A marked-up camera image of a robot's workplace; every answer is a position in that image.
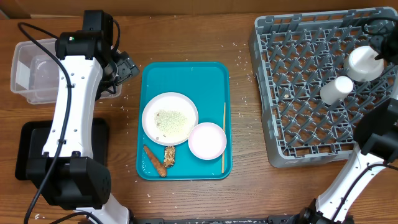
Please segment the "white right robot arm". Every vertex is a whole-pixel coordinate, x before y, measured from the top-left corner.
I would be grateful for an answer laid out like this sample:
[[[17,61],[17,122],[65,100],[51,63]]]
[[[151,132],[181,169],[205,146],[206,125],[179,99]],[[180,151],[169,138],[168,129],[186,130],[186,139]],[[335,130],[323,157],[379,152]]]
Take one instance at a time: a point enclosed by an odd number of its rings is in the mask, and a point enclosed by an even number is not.
[[[345,60],[347,76],[323,87],[322,96],[333,96],[336,90],[348,91],[355,81],[378,78],[384,62],[397,63],[397,29],[365,34],[381,37],[372,47],[359,47]],[[333,183],[288,223],[349,223],[347,213],[368,183],[397,159],[397,87],[390,97],[364,115],[354,130],[354,149]]]

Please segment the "light green bowl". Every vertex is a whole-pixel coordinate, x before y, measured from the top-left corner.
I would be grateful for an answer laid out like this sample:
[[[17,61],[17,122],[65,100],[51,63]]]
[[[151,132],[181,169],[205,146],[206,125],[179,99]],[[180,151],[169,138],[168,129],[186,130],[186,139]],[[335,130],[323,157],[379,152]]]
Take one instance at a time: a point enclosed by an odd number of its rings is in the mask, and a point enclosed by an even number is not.
[[[346,58],[344,68],[346,75],[357,82],[373,81],[384,70],[384,61],[375,58],[378,53],[370,46],[361,46],[354,49]]]

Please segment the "wooden chopstick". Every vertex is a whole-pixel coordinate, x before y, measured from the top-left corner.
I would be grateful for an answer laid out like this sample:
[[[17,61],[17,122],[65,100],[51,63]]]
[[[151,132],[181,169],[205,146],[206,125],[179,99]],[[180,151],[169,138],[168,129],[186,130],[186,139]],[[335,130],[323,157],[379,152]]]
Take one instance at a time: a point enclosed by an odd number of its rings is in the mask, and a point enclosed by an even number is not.
[[[227,145],[227,138],[226,138],[226,133],[225,133],[225,127],[226,127],[226,103],[223,105],[223,134],[221,136],[222,140],[222,156],[221,156],[221,173],[224,173],[224,164],[225,164],[225,148]]]

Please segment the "white cup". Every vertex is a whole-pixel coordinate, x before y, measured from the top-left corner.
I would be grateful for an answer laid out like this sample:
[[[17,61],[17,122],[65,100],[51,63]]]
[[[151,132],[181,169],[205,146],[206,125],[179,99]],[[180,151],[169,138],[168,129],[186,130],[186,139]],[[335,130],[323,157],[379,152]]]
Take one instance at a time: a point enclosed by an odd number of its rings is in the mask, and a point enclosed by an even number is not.
[[[328,82],[320,90],[320,97],[323,102],[332,105],[338,100],[345,99],[353,90],[353,81],[346,77],[340,76]]]

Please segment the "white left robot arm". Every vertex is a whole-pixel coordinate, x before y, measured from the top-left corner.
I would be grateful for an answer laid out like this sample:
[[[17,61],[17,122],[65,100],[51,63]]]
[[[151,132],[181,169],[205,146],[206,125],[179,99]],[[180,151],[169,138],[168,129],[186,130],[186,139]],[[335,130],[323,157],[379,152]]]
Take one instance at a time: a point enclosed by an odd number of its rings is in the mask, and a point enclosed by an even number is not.
[[[37,187],[24,220],[39,196],[49,205],[84,215],[94,223],[132,223],[130,210],[111,194],[111,174],[94,159],[92,124],[102,85],[137,73],[127,53],[119,54],[113,28],[89,26],[60,34],[50,57],[59,67],[51,130],[39,158],[27,162],[27,178]]]

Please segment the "large pink plate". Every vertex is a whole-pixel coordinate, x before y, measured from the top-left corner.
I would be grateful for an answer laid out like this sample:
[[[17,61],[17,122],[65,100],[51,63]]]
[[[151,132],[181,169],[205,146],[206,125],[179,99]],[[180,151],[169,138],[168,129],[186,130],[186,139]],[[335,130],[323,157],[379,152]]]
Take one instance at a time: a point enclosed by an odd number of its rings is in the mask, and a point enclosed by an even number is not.
[[[185,142],[198,124],[198,110],[181,93],[161,93],[145,105],[141,121],[150,140],[163,146],[176,146]]]

